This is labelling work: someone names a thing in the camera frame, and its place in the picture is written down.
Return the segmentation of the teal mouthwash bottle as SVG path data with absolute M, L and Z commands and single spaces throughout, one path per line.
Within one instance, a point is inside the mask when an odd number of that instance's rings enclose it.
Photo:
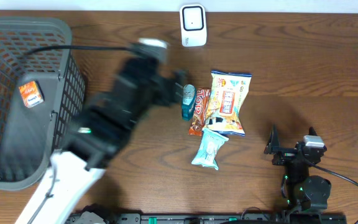
M 195 109 L 196 88 L 187 84 L 183 87 L 183 98 L 181 104 L 181 115 L 185 121 L 189 121 L 193 117 Z

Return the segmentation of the red chocolate bar wrapper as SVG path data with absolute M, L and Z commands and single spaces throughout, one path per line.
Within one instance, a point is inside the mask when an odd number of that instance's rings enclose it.
M 205 124 L 206 110 L 208 107 L 209 97 L 211 94 L 210 88 L 198 88 L 196 91 L 195 108 L 193 112 L 192 123 L 190 125 L 188 134 L 201 136 L 202 129 Z

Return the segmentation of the light teal snack packet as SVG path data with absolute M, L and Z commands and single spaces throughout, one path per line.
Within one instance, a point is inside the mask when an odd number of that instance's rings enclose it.
M 219 170 L 215 157 L 220 147 L 228 140 L 229 138 L 223 136 L 222 134 L 208 128 L 203 128 L 200 147 L 191 164 L 203 167 L 212 167 L 215 170 Z

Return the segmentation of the yellow snack bag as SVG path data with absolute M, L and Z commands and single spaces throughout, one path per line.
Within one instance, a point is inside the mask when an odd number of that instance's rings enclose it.
M 249 73 L 212 70 L 211 93 L 204 126 L 222 135 L 244 136 L 239 112 L 249 92 Z

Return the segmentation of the orange small box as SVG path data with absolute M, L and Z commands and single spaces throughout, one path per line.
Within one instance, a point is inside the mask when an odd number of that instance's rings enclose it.
M 27 82 L 19 86 L 19 92 L 24 106 L 27 108 L 33 108 L 44 102 L 41 89 L 36 81 Z

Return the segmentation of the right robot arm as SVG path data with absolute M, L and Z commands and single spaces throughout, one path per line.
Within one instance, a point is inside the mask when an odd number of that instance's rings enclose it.
M 310 175 L 309 168 L 321 162 L 327 148 L 314 128 L 294 147 L 280 145 L 278 131 L 272 127 L 264 153 L 273 155 L 272 164 L 283 166 L 281 194 L 287 201 L 282 216 L 296 213 L 320 213 L 328 207 L 331 182 L 318 175 Z

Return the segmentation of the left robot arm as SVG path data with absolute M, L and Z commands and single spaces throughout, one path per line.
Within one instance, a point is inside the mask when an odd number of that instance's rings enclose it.
M 133 57 L 119 70 L 114 86 L 89 100 L 68 125 L 62 148 L 23 209 L 17 223 L 65 223 L 78 201 L 104 175 L 128 144 L 137 123 L 154 105 L 181 100 L 187 71 L 159 74 L 160 61 Z

